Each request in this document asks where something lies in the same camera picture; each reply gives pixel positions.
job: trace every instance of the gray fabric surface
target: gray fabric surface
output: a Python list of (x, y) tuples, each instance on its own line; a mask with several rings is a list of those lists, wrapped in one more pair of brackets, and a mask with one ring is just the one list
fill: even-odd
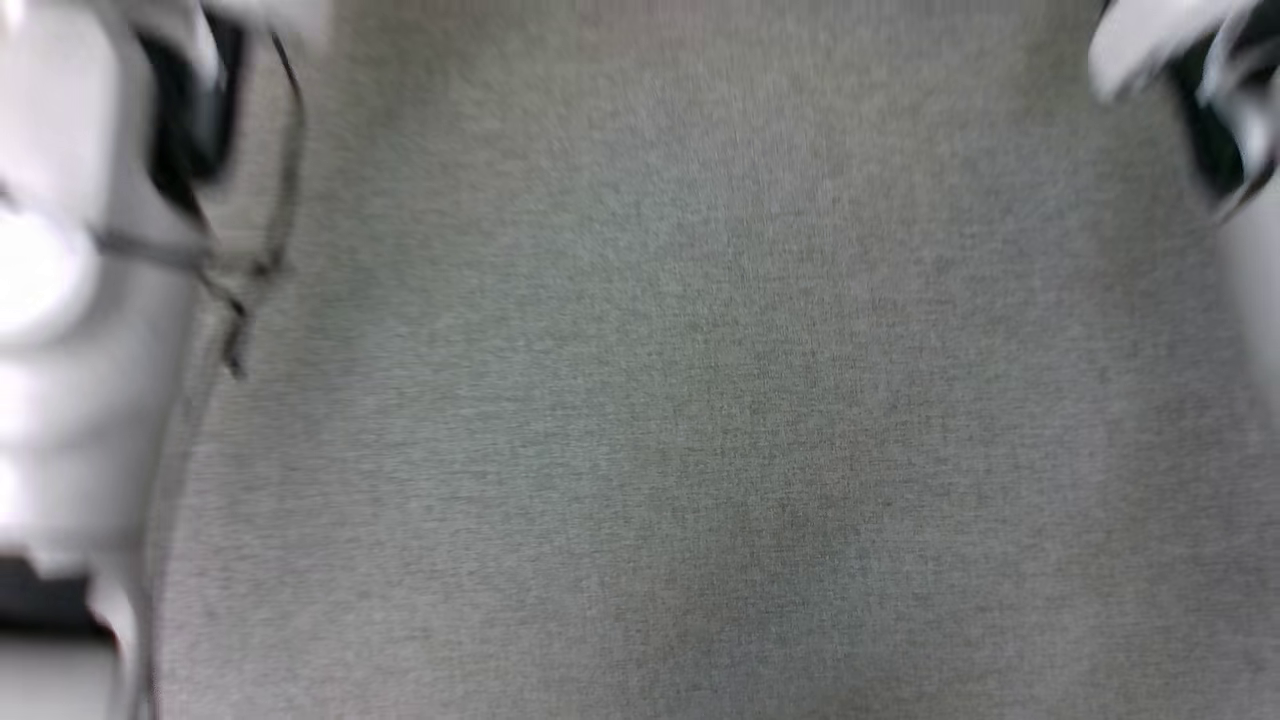
[(1280, 716), (1280, 456), (1094, 5), (343, 4), (166, 716)]

